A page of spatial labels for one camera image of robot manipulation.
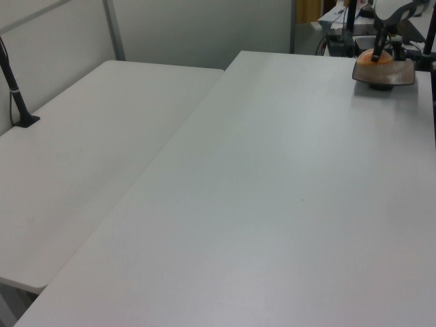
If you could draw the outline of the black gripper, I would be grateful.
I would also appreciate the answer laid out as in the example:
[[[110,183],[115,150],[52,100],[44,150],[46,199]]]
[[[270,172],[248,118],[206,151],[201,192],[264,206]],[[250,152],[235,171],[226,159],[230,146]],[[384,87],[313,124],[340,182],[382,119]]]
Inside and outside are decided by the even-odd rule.
[[[377,63],[381,58],[386,45],[387,31],[384,25],[391,26],[402,20],[419,15],[426,10],[426,1],[412,0],[376,0],[373,2],[376,20],[373,24],[377,31],[371,61]],[[394,61],[404,61],[405,51],[403,38],[400,35],[391,35],[392,56]]]

